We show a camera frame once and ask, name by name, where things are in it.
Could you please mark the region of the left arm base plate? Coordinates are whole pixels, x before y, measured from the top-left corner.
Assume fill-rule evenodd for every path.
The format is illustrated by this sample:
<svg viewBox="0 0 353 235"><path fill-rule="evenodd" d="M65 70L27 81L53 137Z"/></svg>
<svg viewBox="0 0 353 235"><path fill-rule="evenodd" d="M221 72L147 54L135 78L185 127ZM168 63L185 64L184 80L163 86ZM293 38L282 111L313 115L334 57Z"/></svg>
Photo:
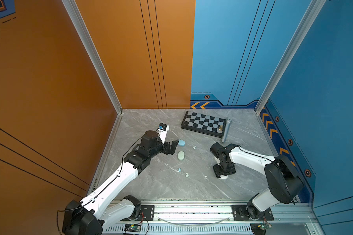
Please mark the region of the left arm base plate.
<svg viewBox="0 0 353 235"><path fill-rule="evenodd" d="M124 221L140 222L143 219L143 216L148 221L153 221L154 215L155 215L155 206L154 205L142 205L140 214L136 219L125 218L125 219L122 219L121 222L124 222Z"/></svg>

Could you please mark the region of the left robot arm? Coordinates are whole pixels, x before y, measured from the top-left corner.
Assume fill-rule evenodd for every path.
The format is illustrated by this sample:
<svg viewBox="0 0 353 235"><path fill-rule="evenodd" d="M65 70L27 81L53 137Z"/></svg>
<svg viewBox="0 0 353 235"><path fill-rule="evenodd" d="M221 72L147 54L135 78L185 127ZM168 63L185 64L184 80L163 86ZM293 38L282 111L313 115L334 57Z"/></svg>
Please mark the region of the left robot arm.
<svg viewBox="0 0 353 235"><path fill-rule="evenodd" d="M61 235L101 235L111 225L123 219L137 220L141 201L132 195L125 196L111 206L116 196L146 169L156 155L173 155L178 141L167 142L167 131L149 130L124 153L118 169L96 190L79 202L72 200L62 213L63 223L57 224Z"/></svg>

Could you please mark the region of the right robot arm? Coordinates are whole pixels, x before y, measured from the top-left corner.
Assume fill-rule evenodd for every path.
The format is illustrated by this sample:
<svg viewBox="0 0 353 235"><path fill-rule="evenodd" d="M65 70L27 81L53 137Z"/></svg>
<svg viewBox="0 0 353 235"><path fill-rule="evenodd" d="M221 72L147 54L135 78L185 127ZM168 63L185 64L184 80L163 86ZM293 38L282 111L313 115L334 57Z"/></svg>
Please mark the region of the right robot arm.
<svg viewBox="0 0 353 235"><path fill-rule="evenodd" d="M218 179L235 174L236 165L244 165L266 177L268 188L252 197L245 207L244 216L248 219L259 220L272 206L289 204L306 185L302 174L282 154L266 156L238 145L222 146L219 143L214 143L210 152L216 158L213 171Z"/></svg>

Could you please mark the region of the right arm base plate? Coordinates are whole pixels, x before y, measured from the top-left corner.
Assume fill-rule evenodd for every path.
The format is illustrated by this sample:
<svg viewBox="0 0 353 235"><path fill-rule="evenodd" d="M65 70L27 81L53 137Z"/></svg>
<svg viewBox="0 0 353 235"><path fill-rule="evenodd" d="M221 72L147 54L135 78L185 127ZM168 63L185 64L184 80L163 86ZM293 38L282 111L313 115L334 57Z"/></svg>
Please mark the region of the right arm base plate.
<svg viewBox="0 0 353 235"><path fill-rule="evenodd" d="M255 212L255 214L250 215L246 205L236 204L231 206L231 212L235 221L250 221L250 220L273 221L274 220L274 216L273 216L273 212L271 211L271 208L268 208L267 210L262 212Z"/></svg>

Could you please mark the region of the white earbud case front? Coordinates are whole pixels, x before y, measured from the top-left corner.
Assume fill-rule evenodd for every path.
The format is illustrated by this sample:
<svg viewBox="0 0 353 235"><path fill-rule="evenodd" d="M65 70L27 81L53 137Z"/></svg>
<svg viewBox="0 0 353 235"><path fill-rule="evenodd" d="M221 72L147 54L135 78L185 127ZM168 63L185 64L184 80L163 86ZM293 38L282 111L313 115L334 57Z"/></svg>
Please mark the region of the white earbud case front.
<svg viewBox="0 0 353 235"><path fill-rule="evenodd" d="M228 178L228 176L221 175L219 179L220 179L220 180L225 180L225 179L227 179L227 178Z"/></svg>

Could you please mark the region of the white earbud case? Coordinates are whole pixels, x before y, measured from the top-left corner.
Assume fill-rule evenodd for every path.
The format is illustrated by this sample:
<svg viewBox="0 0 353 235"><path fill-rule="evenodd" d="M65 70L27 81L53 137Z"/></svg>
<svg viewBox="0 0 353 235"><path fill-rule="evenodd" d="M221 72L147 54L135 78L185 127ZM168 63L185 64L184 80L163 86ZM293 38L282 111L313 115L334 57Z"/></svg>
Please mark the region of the white earbud case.
<svg viewBox="0 0 353 235"><path fill-rule="evenodd" d="M219 179L220 179L220 180L225 180L225 179L227 179L227 178L228 178L228 176L221 175Z"/></svg>
<svg viewBox="0 0 353 235"><path fill-rule="evenodd" d="M183 161L184 158L185 158L185 153L184 153L184 151L179 151L178 154L177 154L177 158L178 158L180 161Z"/></svg>

